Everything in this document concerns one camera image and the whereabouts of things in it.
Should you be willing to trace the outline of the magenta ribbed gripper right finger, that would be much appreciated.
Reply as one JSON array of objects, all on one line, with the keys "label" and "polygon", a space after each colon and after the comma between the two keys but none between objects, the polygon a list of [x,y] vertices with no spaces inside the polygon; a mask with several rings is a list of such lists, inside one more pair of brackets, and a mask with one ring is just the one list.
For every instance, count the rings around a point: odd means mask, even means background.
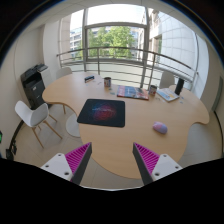
[{"label": "magenta ribbed gripper right finger", "polygon": [[144,185],[182,169],[168,154],[159,155],[138,143],[133,144],[133,155]]}]

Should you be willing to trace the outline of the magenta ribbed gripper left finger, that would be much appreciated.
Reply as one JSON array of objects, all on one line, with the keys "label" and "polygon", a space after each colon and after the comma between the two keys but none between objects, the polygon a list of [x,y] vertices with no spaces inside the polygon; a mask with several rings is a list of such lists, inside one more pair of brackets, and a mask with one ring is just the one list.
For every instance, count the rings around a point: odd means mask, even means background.
[{"label": "magenta ribbed gripper left finger", "polygon": [[92,144],[87,143],[67,154],[57,153],[42,166],[42,169],[79,185],[91,154]]}]

